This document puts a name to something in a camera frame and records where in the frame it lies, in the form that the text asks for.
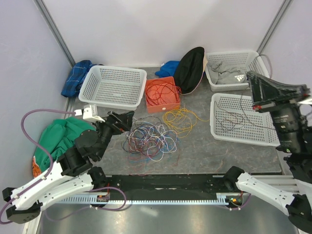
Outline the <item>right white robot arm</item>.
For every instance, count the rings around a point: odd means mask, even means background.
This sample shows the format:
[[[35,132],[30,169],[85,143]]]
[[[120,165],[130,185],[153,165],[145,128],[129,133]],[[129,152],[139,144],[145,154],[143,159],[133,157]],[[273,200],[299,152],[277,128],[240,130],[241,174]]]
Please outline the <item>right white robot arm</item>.
[[[275,81],[254,71],[247,72],[252,92],[253,109],[268,112],[275,127],[279,146],[288,153],[284,161],[295,179],[299,193],[277,189],[255,179],[248,172],[232,166],[223,177],[229,192],[250,193],[282,211],[298,229],[312,232],[312,128],[300,112],[301,105],[311,105],[310,89]]]

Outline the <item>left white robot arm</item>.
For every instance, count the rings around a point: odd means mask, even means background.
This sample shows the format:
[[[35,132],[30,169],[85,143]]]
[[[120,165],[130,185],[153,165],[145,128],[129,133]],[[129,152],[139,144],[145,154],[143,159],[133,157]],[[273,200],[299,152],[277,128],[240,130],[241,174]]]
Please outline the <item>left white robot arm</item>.
[[[122,114],[108,112],[106,117],[97,116],[96,111],[87,108],[70,112],[92,122],[94,130],[83,131],[56,161],[51,154],[37,142],[34,144],[49,157],[49,168],[28,183],[18,187],[7,187],[2,191],[6,204],[1,214],[6,214],[2,225],[24,224],[37,218],[41,212],[53,204],[83,192],[112,190],[107,177],[93,162],[100,161],[112,136],[131,130],[134,111]]]

